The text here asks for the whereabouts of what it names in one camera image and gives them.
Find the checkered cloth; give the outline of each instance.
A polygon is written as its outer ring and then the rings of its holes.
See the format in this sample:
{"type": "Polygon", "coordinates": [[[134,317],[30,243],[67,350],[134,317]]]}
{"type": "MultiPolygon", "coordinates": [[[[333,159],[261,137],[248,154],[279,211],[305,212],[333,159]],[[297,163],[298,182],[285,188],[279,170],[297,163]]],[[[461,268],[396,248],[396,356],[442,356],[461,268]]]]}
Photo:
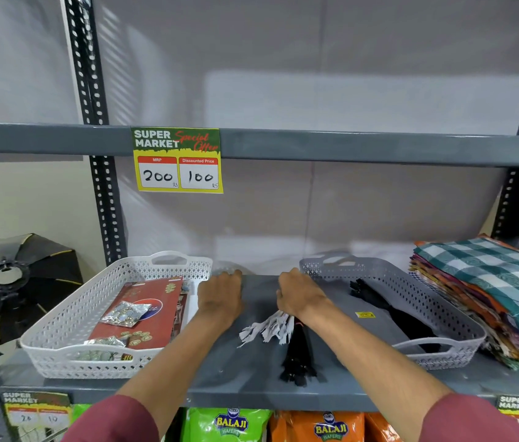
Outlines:
{"type": "Polygon", "coordinates": [[[473,238],[426,243],[415,253],[460,281],[479,286],[506,308],[510,323],[519,330],[519,251],[473,238]]]}

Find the chip packet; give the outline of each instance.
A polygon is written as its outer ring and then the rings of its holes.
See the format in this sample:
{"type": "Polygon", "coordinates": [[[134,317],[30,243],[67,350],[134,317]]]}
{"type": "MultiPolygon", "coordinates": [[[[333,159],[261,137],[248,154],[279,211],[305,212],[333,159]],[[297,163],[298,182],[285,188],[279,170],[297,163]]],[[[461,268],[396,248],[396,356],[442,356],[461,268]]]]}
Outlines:
{"type": "Polygon", "coordinates": [[[277,411],[270,435],[272,442],[364,442],[364,413],[277,411]]]}
{"type": "Polygon", "coordinates": [[[372,442],[401,442],[401,438],[381,413],[366,413],[366,435],[372,442]]]}
{"type": "Polygon", "coordinates": [[[190,408],[181,442],[259,442],[271,414],[269,409],[190,408]]]}

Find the shelf board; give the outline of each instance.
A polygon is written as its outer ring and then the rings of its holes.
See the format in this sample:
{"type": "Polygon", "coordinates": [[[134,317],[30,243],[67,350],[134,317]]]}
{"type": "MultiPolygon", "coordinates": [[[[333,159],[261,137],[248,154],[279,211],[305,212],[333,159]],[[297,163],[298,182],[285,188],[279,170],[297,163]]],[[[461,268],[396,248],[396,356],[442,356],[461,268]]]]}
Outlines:
{"type": "MultiPolygon", "coordinates": [[[[519,135],[221,128],[223,158],[519,167],[519,135]]],[[[0,124],[0,153],[131,156],[128,126],[0,124]]]]}
{"type": "MultiPolygon", "coordinates": [[[[275,311],[276,276],[246,276],[246,309],[213,346],[188,390],[184,406],[251,409],[305,409],[313,411],[375,411],[376,408],[352,375],[337,361],[327,345],[310,333],[317,378],[306,387],[278,379],[286,346],[276,341],[253,341],[237,349],[238,332],[275,311]]],[[[500,394],[519,395],[519,372],[477,354],[465,368],[432,371],[454,391],[491,401],[500,394]]],[[[52,391],[70,394],[74,403],[94,403],[114,394],[125,379],[45,379],[26,353],[17,350],[0,366],[0,392],[52,391]]]]}

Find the red packaging card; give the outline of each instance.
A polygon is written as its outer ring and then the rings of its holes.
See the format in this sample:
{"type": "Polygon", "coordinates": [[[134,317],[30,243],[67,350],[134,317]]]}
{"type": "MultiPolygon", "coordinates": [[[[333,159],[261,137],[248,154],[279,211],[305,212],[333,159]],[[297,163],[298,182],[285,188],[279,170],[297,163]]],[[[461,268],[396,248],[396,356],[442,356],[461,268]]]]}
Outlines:
{"type": "Polygon", "coordinates": [[[89,339],[128,335],[130,339],[127,347],[131,349],[166,347],[172,337],[182,282],[182,277],[127,282],[104,315],[122,300],[135,304],[151,304],[151,308],[132,328],[100,322],[89,339]]]}

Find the wire basket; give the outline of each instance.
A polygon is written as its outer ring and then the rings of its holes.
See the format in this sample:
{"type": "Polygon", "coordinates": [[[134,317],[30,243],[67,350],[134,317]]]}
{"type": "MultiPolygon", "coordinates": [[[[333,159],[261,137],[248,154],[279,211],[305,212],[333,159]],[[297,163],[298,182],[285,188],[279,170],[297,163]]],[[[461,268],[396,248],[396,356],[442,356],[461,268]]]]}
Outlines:
{"type": "Polygon", "coordinates": [[[313,279],[355,281],[362,278],[393,307],[408,312],[433,329],[434,338],[419,338],[394,344],[396,349],[437,343],[448,347],[432,354],[407,354],[427,370],[466,366],[484,341],[486,332],[474,319],[450,304],[425,284],[383,259],[358,258],[345,252],[327,253],[300,261],[301,270],[313,279]]]}
{"type": "MultiPolygon", "coordinates": [[[[211,275],[212,259],[195,258],[164,251],[152,256],[119,259],[79,287],[53,308],[20,339],[34,367],[45,378],[130,378],[162,348],[122,348],[132,355],[126,361],[79,361],[83,351],[109,351],[102,344],[85,345],[102,314],[126,282],[142,282],[183,276],[198,284],[211,275]]],[[[197,301],[189,299],[184,313],[187,324],[197,311],[197,301]]]]}

